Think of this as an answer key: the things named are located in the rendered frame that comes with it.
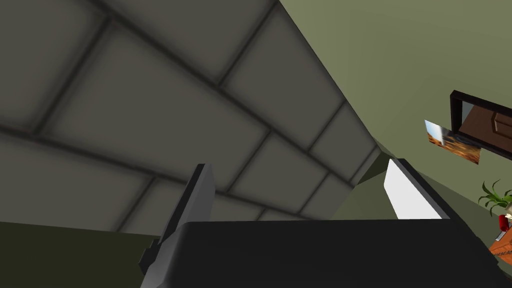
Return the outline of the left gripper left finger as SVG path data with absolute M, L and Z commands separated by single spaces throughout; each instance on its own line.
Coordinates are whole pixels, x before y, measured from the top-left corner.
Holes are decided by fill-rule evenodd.
M 140 288 L 171 288 L 171 274 L 185 236 L 183 225 L 210 220 L 215 196 L 212 166 L 196 166 L 159 240 L 153 240 L 139 261 L 144 274 Z

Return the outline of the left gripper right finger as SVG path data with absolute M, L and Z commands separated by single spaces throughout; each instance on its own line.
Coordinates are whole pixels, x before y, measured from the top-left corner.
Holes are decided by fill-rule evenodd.
M 383 186 L 400 220 L 461 220 L 460 215 L 403 158 L 389 160 Z

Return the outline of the orange table with plant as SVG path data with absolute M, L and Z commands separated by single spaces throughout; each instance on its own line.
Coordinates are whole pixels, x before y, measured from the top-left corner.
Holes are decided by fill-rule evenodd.
M 488 208 L 491 216 L 494 215 L 494 208 L 504 209 L 497 218 L 500 232 L 489 250 L 498 259 L 512 266 L 512 189 L 499 195 L 495 190 L 497 183 L 498 181 L 495 181 L 490 187 L 483 183 L 481 188 L 484 195 L 479 197 L 477 202 L 483 201 L 484 207 Z

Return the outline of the landscape wall picture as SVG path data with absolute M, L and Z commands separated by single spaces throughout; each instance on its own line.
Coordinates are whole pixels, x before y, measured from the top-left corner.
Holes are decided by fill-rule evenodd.
M 428 120 L 424 121 L 428 140 L 461 158 L 464 158 L 476 165 L 481 159 L 481 147 L 473 145 L 467 139 L 455 135 L 451 130 L 446 129 L 438 124 Z

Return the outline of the brown door in black frame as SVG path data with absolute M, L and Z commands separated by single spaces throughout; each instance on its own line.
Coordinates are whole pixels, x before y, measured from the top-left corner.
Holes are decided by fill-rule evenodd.
M 453 90 L 450 114 L 454 135 L 512 161 L 512 108 Z

